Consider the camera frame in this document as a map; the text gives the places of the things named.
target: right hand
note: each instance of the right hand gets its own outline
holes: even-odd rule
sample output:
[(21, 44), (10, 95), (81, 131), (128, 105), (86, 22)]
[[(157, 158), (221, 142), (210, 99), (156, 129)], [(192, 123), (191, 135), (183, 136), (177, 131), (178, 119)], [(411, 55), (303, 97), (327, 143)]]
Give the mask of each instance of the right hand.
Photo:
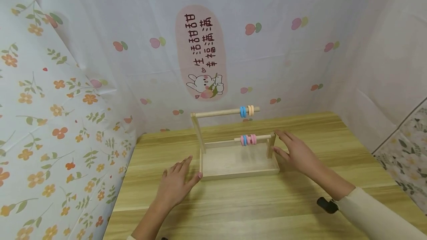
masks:
[(273, 147), (274, 151), (299, 172), (311, 178), (325, 168), (322, 162), (301, 139), (288, 131), (275, 130), (274, 132), (285, 143), (289, 152), (287, 153), (280, 147)]

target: floral wallpaper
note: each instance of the floral wallpaper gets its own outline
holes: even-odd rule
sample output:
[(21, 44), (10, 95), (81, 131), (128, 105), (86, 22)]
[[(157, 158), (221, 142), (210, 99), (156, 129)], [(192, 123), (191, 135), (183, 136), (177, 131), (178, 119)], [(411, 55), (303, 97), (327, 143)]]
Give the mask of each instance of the floral wallpaper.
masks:
[(35, 0), (0, 0), (2, 239), (100, 239), (136, 133)]
[(374, 152), (374, 157), (427, 215), (427, 101)]

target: wooden toy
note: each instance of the wooden toy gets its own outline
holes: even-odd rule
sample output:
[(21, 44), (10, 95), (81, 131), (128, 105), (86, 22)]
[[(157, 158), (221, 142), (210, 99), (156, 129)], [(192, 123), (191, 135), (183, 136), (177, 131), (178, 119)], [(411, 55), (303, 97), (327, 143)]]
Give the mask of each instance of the wooden toy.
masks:
[(227, 141), (203, 141), (199, 118), (231, 114), (241, 114), (243, 118), (246, 115), (253, 116), (255, 112), (259, 112), (259, 107), (250, 105), (239, 109), (191, 113), (191, 121), (200, 143), (202, 180), (271, 175), (279, 172), (278, 163), (273, 156), (275, 133), (261, 136), (250, 134)]

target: forearm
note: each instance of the forearm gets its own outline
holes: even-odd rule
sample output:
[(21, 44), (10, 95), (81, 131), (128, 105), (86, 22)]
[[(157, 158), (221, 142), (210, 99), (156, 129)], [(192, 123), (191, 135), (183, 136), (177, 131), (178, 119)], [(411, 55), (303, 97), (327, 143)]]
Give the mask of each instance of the forearm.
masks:
[(356, 187), (324, 165), (313, 169), (307, 175), (328, 193), (334, 200), (349, 195)]
[(136, 240), (155, 240), (160, 226), (170, 211), (169, 207), (153, 201), (138, 226), (132, 232), (132, 237)]

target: table surface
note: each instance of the table surface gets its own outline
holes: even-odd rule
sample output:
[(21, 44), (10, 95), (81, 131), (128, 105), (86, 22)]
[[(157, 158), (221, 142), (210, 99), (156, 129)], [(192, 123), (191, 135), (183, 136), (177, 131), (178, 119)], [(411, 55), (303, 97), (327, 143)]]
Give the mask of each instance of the table surface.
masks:
[[(427, 232), (427, 218), (336, 114), (220, 125), (202, 128), (202, 133), (210, 142), (276, 128), (294, 133), (328, 167)], [(285, 147), (279, 139), (276, 145)], [(192, 129), (145, 134), (135, 147), (104, 239), (126, 239), (154, 199), (163, 170), (189, 155), (194, 174), (199, 144)], [(282, 158), (278, 162), (278, 175), (201, 181), (166, 218), (158, 239), (367, 239), (339, 212), (327, 214), (317, 206), (320, 196), (330, 198), (320, 187)]]

